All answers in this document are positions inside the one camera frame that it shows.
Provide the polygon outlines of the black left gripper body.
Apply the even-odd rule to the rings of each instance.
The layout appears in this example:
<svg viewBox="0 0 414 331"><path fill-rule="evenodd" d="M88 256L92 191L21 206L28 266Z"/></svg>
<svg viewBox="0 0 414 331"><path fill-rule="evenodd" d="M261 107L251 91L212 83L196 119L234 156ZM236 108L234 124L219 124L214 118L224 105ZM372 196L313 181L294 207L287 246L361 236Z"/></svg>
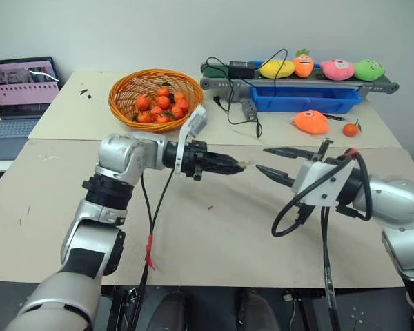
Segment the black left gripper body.
<svg viewBox="0 0 414 331"><path fill-rule="evenodd" d="M203 162L208 152L206 142L192 140L184 146L181 172L195 181L201 181Z"/></svg>

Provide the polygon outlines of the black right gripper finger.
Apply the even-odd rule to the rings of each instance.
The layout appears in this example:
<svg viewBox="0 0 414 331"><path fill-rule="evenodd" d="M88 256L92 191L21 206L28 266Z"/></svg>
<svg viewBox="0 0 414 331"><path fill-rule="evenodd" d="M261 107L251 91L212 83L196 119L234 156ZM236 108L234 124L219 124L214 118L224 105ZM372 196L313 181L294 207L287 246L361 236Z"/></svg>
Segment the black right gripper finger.
<svg viewBox="0 0 414 331"><path fill-rule="evenodd" d="M291 188L295 182L295 180L289 177L288 173L282 172L280 170L276 170L274 168L269 168L264 165L256 165L256 168L269 179L276 183L280 183L284 186Z"/></svg>
<svg viewBox="0 0 414 331"><path fill-rule="evenodd" d="M311 161L315 155L314 152L292 147L264 148L263 151L269 154L286 157L290 159L296 159L300 157L307 159L309 161Z"/></svg>

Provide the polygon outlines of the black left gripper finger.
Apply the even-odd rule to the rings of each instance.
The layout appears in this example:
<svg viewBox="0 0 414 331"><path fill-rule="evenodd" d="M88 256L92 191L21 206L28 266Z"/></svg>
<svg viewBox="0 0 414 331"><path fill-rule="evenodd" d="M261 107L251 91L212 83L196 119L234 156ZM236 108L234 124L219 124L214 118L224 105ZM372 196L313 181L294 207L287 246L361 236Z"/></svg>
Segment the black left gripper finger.
<svg viewBox="0 0 414 331"><path fill-rule="evenodd" d="M208 152L206 157L209 163L215 164L216 166L233 166L237 164L237 160L228 154Z"/></svg>
<svg viewBox="0 0 414 331"><path fill-rule="evenodd" d="M234 164L219 164L214 163L207 167L207 172L222 174L222 175L232 175L244 171L244 166L241 163Z"/></svg>

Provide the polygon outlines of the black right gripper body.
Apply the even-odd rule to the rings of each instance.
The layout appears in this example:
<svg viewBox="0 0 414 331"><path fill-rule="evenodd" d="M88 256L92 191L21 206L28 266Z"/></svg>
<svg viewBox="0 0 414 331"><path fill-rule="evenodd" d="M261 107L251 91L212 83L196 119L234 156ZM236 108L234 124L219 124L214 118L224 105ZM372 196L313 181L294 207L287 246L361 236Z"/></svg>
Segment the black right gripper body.
<svg viewBox="0 0 414 331"><path fill-rule="evenodd" d="M318 151L313 153L312 157L310 158L311 162L322 162L327 163L330 165L339 165L343 160L345 160L346 156L341 154L337 157L327 157L326 153L331 145L334 143L331 139L325 139L322 144L320 145Z"/></svg>

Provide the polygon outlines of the orange round plush toy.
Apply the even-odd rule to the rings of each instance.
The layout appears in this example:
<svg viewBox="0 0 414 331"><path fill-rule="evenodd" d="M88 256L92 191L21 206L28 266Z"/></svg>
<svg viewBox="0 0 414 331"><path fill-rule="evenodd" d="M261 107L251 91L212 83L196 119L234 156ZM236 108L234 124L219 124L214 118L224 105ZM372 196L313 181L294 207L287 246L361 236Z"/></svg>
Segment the orange round plush toy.
<svg viewBox="0 0 414 331"><path fill-rule="evenodd" d="M308 134L326 134L330 130L327 117L316 110L297 113L293 117L292 124Z"/></svg>

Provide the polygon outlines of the tangerine with stem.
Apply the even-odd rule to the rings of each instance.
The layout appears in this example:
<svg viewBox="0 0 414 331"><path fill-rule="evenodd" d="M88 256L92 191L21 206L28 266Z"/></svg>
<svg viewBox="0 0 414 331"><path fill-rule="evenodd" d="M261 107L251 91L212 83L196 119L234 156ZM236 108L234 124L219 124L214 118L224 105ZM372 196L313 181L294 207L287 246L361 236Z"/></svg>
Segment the tangerine with stem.
<svg viewBox="0 0 414 331"><path fill-rule="evenodd" d="M342 133L347 137L355 137L362 131L362 127L357 120L355 123L347 123L342 128Z"/></svg>

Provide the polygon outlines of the blue plastic bin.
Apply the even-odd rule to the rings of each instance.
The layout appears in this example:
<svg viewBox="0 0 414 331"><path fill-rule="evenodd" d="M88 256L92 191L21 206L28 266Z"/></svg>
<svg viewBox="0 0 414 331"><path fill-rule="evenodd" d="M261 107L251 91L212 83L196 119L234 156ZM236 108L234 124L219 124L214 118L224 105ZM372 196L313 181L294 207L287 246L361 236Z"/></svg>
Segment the blue plastic bin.
<svg viewBox="0 0 414 331"><path fill-rule="evenodd" d="M362 103L359 93L348 88L260 87L251 88L250 92L258 112L316 110L346 114Z"/></svg>

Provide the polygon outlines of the grey conveyor belt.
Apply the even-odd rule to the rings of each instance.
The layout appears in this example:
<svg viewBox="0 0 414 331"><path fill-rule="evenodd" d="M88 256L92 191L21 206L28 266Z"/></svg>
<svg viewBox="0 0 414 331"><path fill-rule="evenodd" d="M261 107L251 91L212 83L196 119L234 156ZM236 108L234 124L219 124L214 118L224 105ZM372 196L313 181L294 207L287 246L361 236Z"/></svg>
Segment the grey conveyor belt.
<svg viewBox="0 0 414 331"><path fill-rule="evenodd" d="M224 91L225 99L230 102L240 102L242 111L247 121L252 121L258 112L251 98L251 88L260 87L305 87L305 88L348 88L356 90L362 98L370 93L393 94L398 91L399 84L391 81L386 75L383 75L375 81L362 81L351 77L344 81L333 81L327 79L322 69L316 65L311 75L307 78L301 78L292 74L289 77L273 81L263 77L253 79L230 79L228 77L228 68L220 64L203 64L201 66L203 77L200 80L200 86L204 90Z"/></svg>

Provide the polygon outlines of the yellow plush toy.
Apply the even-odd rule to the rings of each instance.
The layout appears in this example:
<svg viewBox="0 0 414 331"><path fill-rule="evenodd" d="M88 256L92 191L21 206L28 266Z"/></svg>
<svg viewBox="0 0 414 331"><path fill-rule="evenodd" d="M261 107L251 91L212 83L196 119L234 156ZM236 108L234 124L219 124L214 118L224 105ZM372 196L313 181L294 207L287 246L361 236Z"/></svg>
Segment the yellow plush toy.
<svg viewBox="0 0 414 331"><path fill-rule="evenodd" d="M259 67L260 75L267 79L289 77L294 71L295 66L289 60L270 60Z"/></svg>

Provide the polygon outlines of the orange carrot plush toy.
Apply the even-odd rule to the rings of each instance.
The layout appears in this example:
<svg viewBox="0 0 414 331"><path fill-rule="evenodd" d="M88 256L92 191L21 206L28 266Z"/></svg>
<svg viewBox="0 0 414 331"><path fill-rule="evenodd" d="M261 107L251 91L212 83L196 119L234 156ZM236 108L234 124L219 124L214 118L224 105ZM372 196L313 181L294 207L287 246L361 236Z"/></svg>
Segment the orange carrot plush toy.
<svg viewBox="0 0 414 331"><path fill-rule="evenodd" d="M294 73L296 76L301 78L309 77L314 68L314 61L310 56L310 51L305 48L298 50L293 59L293 65L295 66Z"/></svg>

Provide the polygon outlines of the pink plush toy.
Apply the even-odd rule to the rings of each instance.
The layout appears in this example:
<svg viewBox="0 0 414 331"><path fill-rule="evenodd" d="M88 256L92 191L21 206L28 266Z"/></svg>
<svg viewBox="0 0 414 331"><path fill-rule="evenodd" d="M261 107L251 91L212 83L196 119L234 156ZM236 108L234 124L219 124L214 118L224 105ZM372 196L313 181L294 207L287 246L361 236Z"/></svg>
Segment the pink plush toy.
<svg viewBox="0 0 414 331"><path fill-rule="evenodd" d="M323 75L333 81L344 81L351 78L355 73L355 66L350 61L331 59L319 64Z"/></svg>

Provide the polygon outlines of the orange wicker basket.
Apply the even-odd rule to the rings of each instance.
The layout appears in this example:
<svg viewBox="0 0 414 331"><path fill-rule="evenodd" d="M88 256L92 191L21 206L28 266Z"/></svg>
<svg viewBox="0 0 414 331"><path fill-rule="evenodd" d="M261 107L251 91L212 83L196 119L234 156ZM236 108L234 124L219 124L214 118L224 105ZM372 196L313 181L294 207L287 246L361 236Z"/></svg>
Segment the orange wicker basket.
<svg viewBox="0 0 414 331"><path fill-rule="evenodd" d="M157 123L158 114L152 114L151 109L156 106L157 90L160 87L167 87L170 90L169 109L164 110L162 114L171 116L171 109L176 102L173 100L173 94L182 92L185 100L189 102L189 109L185 116L179 120L173 120L168 123ZM153 117L152 123L138 123L137 115L140 113L135 107L135 99L139 95L147 96L150 100L150 107L147 111ZM112 87L108 103L112 114L127 126L136 130L145 132L169 132L181 127L188 119L195 108L202 103L204 99L203 92L199 84L191 77L180 72L165 69L147 69L129 74L118 80Z"/></svg>

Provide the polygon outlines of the black power adapter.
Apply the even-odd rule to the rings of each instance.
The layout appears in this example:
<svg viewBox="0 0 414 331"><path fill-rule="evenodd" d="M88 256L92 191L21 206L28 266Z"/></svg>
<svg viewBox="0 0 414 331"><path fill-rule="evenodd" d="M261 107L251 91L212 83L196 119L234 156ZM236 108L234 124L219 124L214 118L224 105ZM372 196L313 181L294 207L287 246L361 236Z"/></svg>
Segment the black power adapter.
<svg viewBox="0 0 414 331"><path fill-rule="evenodd" d="M253 62L230 61L228 64L228 77L230 79L252 79L257 66Z"/></svg>

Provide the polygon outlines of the open laptop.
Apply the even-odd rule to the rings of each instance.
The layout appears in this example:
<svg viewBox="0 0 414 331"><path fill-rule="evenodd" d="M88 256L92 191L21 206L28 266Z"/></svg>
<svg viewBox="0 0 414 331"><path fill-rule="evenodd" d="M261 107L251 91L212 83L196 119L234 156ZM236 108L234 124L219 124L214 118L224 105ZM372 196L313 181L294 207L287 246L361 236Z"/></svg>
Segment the open laptop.
<svg viewBox="0 0 414 331"><path fill-rule="evenodd" d="M0 161L13 161L62 87L52 57L0 60Z"/></svg>

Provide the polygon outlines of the black metal frame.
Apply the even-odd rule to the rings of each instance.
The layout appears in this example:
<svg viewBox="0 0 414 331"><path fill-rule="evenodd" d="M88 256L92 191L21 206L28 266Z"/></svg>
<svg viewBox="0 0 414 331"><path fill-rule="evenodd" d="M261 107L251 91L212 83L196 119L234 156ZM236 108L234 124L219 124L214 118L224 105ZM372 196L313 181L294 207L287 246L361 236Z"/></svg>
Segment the black metal frame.
<svg viewBox="0 0 414 331"><path fill-rule="evenodd" d="M139 288L114 285L108 292L111 306L106 331L133 331L130 326L139 303Z"/></svg>

